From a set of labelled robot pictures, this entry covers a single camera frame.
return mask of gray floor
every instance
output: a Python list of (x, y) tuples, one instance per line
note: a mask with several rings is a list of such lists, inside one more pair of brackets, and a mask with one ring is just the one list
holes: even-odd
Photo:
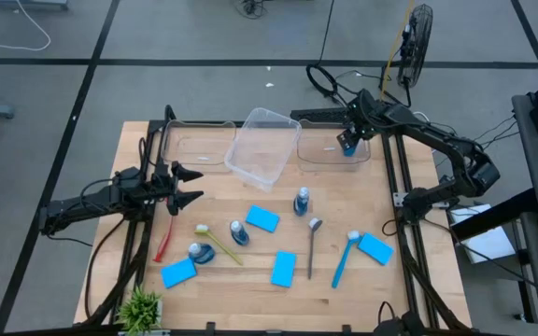
[[(510, 1), (428, 1), (434, 25), (430, 61), (535, 62)], [(521, 0), (538, 37), (538, 2)], [(110, 0), (72, 0), (69, 12), (31, 10), (53, 39), (41, 52), (0, 49), (0, 58), (89, 58)], [(315, 59), (330, 1), (275, 1), (257, 21), (239, 17), (229, 0), (122, 0), (103, 58)], [(336, 1), (326, 59), (385, 60), (405, 2)], [(0, 8), (0, 43), (38, 46), (43, 38), (21, 14)], [(17, 117), (0, 119), (0, 302), (75, 102), (85, 66), (0, 65), (0, 104)], [(329, 69), (340, 74), (348, 68)], [(362, 68), (378, 74), (377, 68)], [(376, 92), (374, 79), (344, 77)], [(393, 84), (391, 91), (402, 92)], [(538, 88), (538, 70), (424, 69), (413, 107), (431, 120), (475, 137), (510, 116), (514, 94)], [(303, 67), (99, 66), (65, 159), (55, 198), (76, 195), (107, 176), (125, 120), (160, 119), (171, 104), (180, 119), (245, 119), (257, 106), (289, 114), (326, 107)], [(479, 199), (498, 203), (530, 187), (521, 144), (512, 137), (488, 153), (502, 179)], [(436, 162), (441, 156), (434, 154)], [(449, 174), (444, 163), (439, 174)], [(92, 222), (63, 232), (90, 242)], [(39, 239), (7, 330), (45, 329), (72, 322), (90, 249)], [(473, 323), (490, 332), (538, 334), (511, 319), (520, 311), (516, 283), (459, 253)]]

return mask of bottle cap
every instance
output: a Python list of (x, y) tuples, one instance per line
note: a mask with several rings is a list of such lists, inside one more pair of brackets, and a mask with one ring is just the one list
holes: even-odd
[(192, 244), (190, 247), (188, 247), (188, 252), (192, 254), (197, 254), (201, 252), (201, 245), (198, 243)]
[(242, 228), (242, 224), (240, 224), (239, 221), (235, 220), (230, 225), (230, 228), (232, 229), (232, 231), (240, 231)]
[(308, 188), (307, 187), (300, 188), (300, 191), (298, 191), (298, 196), (307, 197), (308, 196)]

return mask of clear plastic container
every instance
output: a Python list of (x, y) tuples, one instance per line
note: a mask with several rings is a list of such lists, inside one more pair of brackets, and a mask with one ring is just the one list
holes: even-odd
[(303, 127), (298, 140), (298, 167), (304, 172), (355, 172), (361, 163), (371, 158), (371, 148), (367, 141), (360, 140), (354, 154), (345, 156), (337, 135), (344, 128), (342, 124), (317, 123), (300, 120)]
[(257, 107), (250, 112), (225, 154), (225, 165), (246, 183), (269, 192), (283, 172), (301, 132), (298, 121)]
[(223, 160), (235, 139), (235, 125), (171, 120), (165, 130), (162, 158), (202, 173), (229, 173)]

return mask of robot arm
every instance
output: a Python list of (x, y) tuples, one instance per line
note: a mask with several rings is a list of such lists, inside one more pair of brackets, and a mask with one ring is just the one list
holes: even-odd
[(173, 216), (201, 195), (202, 191), (182, 192), (177, 188), (179, 180), (188, 182), (202, 177), (178, 162), (172, 162), (172, 175), (164, 163), (161, 173), (153, 173), (149, 182), (135, 168), (128, 168), (111, 178), (111, 184), (99, 191), (78, 197), (53, 201), (39, 212), (39, 229), (42, 234), (52, 235), (70, 224), (100, 216), (122, 213), (130, 215), (140, 212), (144, 205), (156, 200), (167, 199), (167, 210)]
[(361, 139), (393, 133), (418, 140), (449, 158), (452, 180), (430, 189), (414, 188), (397, 204), (407, 221), (423, 218), (435, 203), (460, 195), (481, 196), (500, 178), (489, 156), (475, 141), (431, 126), (404, 105), (376, 101), (367, 90), (348, 103), (347, 119), (349, 127), (337, 138), (344, 151), (354, 148)]

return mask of fan grille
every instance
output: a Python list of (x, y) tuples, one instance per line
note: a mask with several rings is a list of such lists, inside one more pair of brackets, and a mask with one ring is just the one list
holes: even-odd
[(415, 7), (410, 15), (410, 47), (398, 71), (397, 81), (400, 86), (414, 87), (417, 84), (422, 65), (425, 63), (429, 37), (433, 22), (433, 10), (427, 5)]

